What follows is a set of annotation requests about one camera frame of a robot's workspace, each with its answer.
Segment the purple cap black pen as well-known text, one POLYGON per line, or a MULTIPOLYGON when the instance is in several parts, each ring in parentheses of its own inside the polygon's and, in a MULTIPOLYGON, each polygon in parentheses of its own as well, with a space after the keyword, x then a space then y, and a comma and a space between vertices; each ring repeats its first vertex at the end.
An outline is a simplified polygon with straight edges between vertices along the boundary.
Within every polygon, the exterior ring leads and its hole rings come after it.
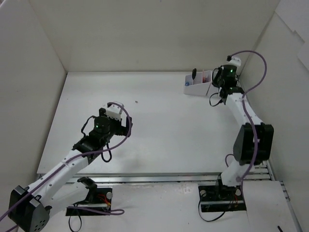
POLYGON ((208 72, 205 70, 202 71, 202 82, 203 83, 208 82, 208 72))

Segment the black handled scissors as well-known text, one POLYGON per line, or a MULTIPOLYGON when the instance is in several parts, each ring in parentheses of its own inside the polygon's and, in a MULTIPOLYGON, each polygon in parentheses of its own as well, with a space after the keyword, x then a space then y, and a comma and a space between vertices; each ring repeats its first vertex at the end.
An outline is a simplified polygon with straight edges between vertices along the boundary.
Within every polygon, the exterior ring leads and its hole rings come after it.
POLYGON ((192 84, 195 83, 196 75, 197 75, 197 69, 194 68, 194 69, 192 70, 192 84))

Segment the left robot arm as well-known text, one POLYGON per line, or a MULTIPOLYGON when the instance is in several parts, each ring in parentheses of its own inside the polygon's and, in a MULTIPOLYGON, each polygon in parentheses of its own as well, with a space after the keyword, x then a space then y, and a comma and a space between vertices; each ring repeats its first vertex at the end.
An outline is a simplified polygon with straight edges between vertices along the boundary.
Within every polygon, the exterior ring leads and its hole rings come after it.
POLYGON ((17 186, 12 190, 5 215, 25 232, 40 232, 58 212, 75 203, 93 202, 97 185, 91 178, 81 177, 68 188, 64 185, 97 157, 124 143, 110 147, 113 136, 126 140, 131 135, 132 118, 127 116, 122 126, 122 113, 128 114, 119 102, 109 102, 107 108, 100 108, 98 116, 91 116, 93 129, 73 145, 59 164, 27 187, 17 186))

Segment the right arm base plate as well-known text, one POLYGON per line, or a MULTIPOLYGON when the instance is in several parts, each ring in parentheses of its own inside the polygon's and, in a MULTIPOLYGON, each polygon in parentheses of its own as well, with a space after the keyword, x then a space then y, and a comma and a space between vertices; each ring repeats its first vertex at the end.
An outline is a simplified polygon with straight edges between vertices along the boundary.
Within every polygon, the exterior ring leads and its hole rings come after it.
POLYGON ((240 186, 199 185, 200 208, 203 213, 246 211, 240 186))

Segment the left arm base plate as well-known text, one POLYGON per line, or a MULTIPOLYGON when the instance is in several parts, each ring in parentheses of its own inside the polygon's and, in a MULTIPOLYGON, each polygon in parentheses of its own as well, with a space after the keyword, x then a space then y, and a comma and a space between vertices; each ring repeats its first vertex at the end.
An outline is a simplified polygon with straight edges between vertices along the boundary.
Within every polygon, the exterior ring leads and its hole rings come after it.
POLYGON ((68 208, 65 216, 103 216, 102 214, 87 211, 81 208, 97 210, 100 212, 108 212, 112 209, 112 188, 98 187, 92 200, 84 200, 75 203, 72 207, 80 207, 80 209, 68 208))

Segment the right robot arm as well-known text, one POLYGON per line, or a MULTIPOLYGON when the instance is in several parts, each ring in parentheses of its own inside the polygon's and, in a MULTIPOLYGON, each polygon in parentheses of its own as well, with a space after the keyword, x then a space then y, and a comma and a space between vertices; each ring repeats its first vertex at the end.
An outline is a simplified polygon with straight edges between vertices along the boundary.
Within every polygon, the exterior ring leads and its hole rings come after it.
POLYGON ((253 111, 245 91, 238 86, 238 65, 231 62, 218 68, 212 85, 219 89, 220 103, 232 112, 239 125, 239 132, 233 145, 233 160, 220 174, 221 183, 214 186, 214 195, 225 199, 231 187, 241 185, 253 166, 270 157, 274 128, 265 124, 253 111))

